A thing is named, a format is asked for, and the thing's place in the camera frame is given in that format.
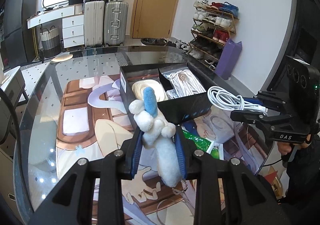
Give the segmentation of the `right hand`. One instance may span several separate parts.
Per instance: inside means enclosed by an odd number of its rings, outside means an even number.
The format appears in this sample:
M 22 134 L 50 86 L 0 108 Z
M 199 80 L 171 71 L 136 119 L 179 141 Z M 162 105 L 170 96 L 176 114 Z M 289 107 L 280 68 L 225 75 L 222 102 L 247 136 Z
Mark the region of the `right hand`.
M 303 144 L 296 144 L 296 147 L 298 150 L 300 150 L 303 148 L 307 148 L 309 145 L 310 144 L 307 144 L 306 142 L 304 142 Z M 286 142 L 277 142 L 277 147 L 281 155 L 287 155 L 292 150 L 291 145 Z

